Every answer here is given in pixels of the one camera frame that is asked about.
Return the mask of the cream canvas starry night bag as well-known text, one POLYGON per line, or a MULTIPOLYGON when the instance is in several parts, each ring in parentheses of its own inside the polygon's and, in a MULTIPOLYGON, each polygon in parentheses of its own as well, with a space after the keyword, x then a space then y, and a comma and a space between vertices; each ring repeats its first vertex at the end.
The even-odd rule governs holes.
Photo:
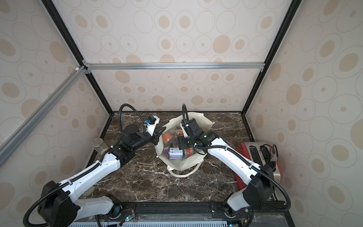
MULTIPOLYGON (((203 131, 210 130, 214 124, 207 117, 205 117, 203 113, 188 112, 188 116, 190 118, 194 118, 203 131)), ((182 159, 169 159, 166 154, 163 154, 164 142, 161 137, 159 139, 158 144, 155 146, 155 150, 157 153, 157 157, 160 158, 167 165, 168 172, 173 177, 177 178, 185 178, 195 173, 198 170, 198 168, 201 166, 205 157, 205 155, 200 155, 198 153, 195 153, 194 150, 192 149, 193 154, 191 155, 191 157, 185 157, 182 159), (183 171, 190 169, 192 167, 194 167, 194 169, 191 172, 184 175, 178 175, 173 172, 173 170, 183 171)))

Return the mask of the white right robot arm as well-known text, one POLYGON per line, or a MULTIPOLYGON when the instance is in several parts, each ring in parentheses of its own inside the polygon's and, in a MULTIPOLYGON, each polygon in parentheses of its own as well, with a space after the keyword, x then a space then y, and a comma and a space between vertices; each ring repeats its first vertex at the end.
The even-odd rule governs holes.
POLYGON ((203 131, 194 118, 190 118, 185 104, 182 105, 181 129, 184 137, 178 140, 180 149, 192 148, 200 155, 210 154, 232 169, 246 184, 246 188, 231 194, 224 207, 228 216, 234 216, 241 209, 252 211, 268 206, 276 211, 288 211, 291 200, 283 187, 274 179, 273 169, 261 166, 231 148, 212 130, 203 131), (268 203, 269 198, 278 189, 285 198, 284 207, 268 203))

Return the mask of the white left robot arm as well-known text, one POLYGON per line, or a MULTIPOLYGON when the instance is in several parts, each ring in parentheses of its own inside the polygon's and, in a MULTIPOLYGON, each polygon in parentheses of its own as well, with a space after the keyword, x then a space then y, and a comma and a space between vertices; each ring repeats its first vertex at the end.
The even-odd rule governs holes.
POLYGON ((45 221, 43 227, 67 227, 78 219, 108 214, 116 204, 110 197, 103 196, 87 202, 81 202, 79 198, 95 183, 126 165, 138 149, 149 143, 159 143, 160 136, 165 131, 165 127, 158 126, 160 119, 149 116, 148 119, 141 120, 143 131, 135 124, 123 128, 119 119, 119 138, 102 153, 100 160, 66 180, 47 183, 43 187, 41 198, 26 211, 23 225, 34 226, 29 220, 34 210, 45 221))

